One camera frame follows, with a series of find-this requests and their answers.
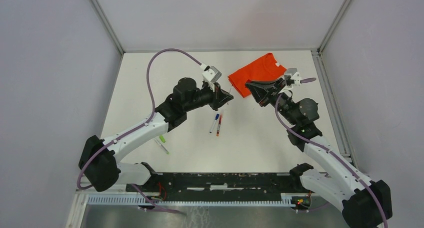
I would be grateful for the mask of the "thin blue-tip pen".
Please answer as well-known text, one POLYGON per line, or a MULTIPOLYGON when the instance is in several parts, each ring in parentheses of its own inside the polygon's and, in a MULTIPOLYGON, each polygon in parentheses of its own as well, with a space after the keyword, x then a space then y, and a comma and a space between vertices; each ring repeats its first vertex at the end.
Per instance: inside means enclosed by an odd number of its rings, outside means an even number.
POLYGON ((218 121, 218 119, 217 119, 217 120, 215 120, 215 119, 214 119, 214 121, 213 121, 213 123, 212 123, 212 125, 211 125, 211 128, 210 128, 210 130, 209 130, 209 133, 210 133, 210 134, 213 132, 213 130, 214 130, 214 128, 215 128, 215 126, 216 126, 216 124, 217 124, 217 121, 218 121))

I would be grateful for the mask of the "red orange pen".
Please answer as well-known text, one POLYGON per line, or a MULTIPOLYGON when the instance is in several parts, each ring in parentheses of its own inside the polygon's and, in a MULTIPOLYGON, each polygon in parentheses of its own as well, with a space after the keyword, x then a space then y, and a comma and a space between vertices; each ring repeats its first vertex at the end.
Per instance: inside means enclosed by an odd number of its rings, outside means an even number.
POLYGON ((218 125, 217 125, 217 130, 216 130, 216 136, 217 137, 220 135, 223 115, 224 115, 224 111, 222 110, 221 113, 219 114, 219 118, 218 118, 218 125))

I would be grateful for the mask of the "green pen cap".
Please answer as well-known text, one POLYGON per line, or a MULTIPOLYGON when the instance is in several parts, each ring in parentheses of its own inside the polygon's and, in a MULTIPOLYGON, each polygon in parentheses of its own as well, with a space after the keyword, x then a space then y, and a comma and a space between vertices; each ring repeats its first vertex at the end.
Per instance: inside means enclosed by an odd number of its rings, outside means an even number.
POLYGON ((166 142, 164 136, 162 136, 162 135, 159 137, 159 139, 161 140, 162 143, 165 143, 166 142))

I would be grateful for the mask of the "thin green-tip pen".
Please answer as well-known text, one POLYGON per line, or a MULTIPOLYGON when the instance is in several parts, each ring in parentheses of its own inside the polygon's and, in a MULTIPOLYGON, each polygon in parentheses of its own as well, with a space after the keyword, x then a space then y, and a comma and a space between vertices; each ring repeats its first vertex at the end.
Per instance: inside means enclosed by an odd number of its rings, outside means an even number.
POLYGON ((169 151, 165 148, 165 146, 162 144, 162 142, 160 140, 158 140, 157 138, 154 138, 154 141, 157 143, 157 145, 167 154, 169 155, 169 151))

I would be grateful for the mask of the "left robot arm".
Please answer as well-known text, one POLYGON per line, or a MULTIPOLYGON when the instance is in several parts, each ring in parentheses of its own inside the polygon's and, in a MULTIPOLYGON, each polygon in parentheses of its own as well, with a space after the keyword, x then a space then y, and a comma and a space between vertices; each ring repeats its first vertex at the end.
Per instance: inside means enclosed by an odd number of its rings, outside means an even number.
POLYGON ((90 182, 89 188, 103 192, 115 184, 137 184, 145 192, 153 191, 157 178, 146 163, 126 164, 122 159, 147 141, 170 132, 187 119, 189 111, 208 105, 218 111, 233 96, 218 83, 203 82, 198 88, 194 79, 182 78, 172 93, 145 120, 114 136, 100 139, 93 135, 84 145, 78 167, 90 182))

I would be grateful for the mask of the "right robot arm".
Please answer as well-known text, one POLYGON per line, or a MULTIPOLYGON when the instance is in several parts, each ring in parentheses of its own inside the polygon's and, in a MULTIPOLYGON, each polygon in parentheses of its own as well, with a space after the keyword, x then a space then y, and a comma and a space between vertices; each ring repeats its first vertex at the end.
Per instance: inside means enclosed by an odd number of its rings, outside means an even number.
POLYGON ((383 180, 363 174, 335 152, 314 121, 318 104, 305 98, 295 103, 286 95, 294 86, 315 78, 279 78, 275 81, 248 81, 245 86, 261 106, 274 106, 278 121, 286 128, 290 142, 316 161, 327 173, 321 174, 306 163, 290 171, 289 187, 295 192, 312 191, 337 208, 351 228, 388 227, 393 216, 391 191, 383 180))

